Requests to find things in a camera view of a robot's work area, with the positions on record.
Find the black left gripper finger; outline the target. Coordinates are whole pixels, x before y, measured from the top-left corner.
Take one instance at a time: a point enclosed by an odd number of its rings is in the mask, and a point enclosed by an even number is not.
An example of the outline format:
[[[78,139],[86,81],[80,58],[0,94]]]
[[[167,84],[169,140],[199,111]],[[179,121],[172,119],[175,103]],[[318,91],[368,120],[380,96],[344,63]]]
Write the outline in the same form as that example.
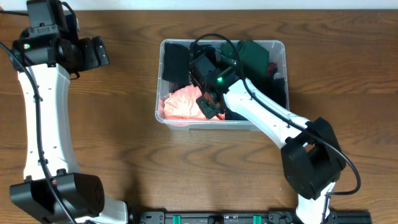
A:
[[[98,36],[93,38],[93,43],[95,46],[95,53],[98,58],[99,66],[108,66],[109,65],[109,58],[106,52],[106,48],[104,46],[103,39]]]
[[[82,55],[80,71],[87,71],[99,67],[95,46],[90,38],[80,39],[78,47]]]

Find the red navy plaid shirt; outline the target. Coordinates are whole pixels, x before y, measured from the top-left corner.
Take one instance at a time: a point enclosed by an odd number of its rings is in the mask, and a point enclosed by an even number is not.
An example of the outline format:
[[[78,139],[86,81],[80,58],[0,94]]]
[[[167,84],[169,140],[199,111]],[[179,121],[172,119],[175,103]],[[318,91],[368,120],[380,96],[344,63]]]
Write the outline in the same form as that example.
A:
[[[268,74],[267,77],[270,80],[274,79],[274,75],[278,72],[278,64],[274,62],[270,62],[268,64]]]

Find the pink garment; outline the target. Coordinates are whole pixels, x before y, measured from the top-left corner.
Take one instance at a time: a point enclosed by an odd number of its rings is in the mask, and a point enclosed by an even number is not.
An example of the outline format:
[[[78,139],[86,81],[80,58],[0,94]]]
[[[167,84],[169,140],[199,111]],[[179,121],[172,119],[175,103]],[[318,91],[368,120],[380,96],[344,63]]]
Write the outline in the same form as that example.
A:
[[[169,93],[164,100],[159,100],[158,114],[163,119],[206,120],[206,116],[196,103],[202,96],[197,86],[189,85],[174,93]]]

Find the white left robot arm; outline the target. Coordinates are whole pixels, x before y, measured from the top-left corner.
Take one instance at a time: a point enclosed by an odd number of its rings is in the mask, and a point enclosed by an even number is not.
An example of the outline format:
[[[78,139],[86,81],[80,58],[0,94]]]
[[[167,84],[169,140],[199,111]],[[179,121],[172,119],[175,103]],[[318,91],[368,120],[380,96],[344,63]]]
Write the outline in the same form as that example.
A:
[[[27,123],[24,180],[11,201],[41,223],[128,223],[126,203],[107,197],[83,174],[72,146],[70,82],[109,65],[100,37],[78,36],[78,19],[62,1],[27,1],[30,27],[7,52],[22,87]]]

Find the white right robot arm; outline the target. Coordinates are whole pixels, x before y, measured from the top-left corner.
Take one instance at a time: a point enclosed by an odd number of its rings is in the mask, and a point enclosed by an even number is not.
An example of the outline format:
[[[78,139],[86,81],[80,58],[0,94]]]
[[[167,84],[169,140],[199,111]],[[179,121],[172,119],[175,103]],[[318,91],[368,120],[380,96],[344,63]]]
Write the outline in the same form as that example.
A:
[[[323,118],[310,121],[277,104],[242,76],[237,61],[222,70],[205,53],[191,53],[188,64],[202,92],[197,104],[205,117],[230,110],[267,135],[280,149],[284,176],[298,193],[298,219],[325,221],[329,198],[346,167],[331,124]]]

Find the black garment with tape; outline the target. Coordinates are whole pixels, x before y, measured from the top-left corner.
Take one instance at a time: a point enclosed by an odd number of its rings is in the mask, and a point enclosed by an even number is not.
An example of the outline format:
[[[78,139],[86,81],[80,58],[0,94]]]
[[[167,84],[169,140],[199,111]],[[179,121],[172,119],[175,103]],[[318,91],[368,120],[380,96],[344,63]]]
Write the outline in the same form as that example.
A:
[[[211,68],[206,74],[200,76],[199,68],[195,68],[193,73],[194,79],[192,79],[192,73],[190,69],[193,68],[193,66],[189,66],[191,49],[193,51],[192,61],[205,54],[209,61],[215,64],[216,49],[213,45],[194,45],[193,42],[190,42],[188,47],[182,44],[171,43],[166,43],[164,47],[164,69],[162,73],[162,79],[169,82],[172,92],[189,86],[190,84],[197,86],[197,81],[202,82],[204,77],[214,70],[214,68]]]

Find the dark green garment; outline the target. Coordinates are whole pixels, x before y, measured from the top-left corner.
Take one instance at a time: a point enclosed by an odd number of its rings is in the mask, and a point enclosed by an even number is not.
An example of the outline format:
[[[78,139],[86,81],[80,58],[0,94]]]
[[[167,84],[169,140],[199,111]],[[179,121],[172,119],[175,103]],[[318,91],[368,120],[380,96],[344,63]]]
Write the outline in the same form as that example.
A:
[[[269,51],[253,40],[240,40],[234,43],[239,53],[244,76],[248,78],[257,89],[267,88]]]

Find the navy garment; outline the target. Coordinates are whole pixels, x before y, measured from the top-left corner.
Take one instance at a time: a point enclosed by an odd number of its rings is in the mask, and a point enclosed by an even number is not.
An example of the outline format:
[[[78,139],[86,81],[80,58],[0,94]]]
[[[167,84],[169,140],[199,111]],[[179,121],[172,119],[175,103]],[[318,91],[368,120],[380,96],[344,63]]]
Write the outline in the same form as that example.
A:
[[[287,100],[285,92],[285,80],[283,78],[271,81],[263,81],[260,83],[254,83],[254,81],[252,81],[252,83],[256,84],[256,88],[260,90],[264,95],[268,96],[270,99],[281,105],[283,108],[286,108]],[[247,121],[245,117],[231,110],[226,110],[225,120]]]

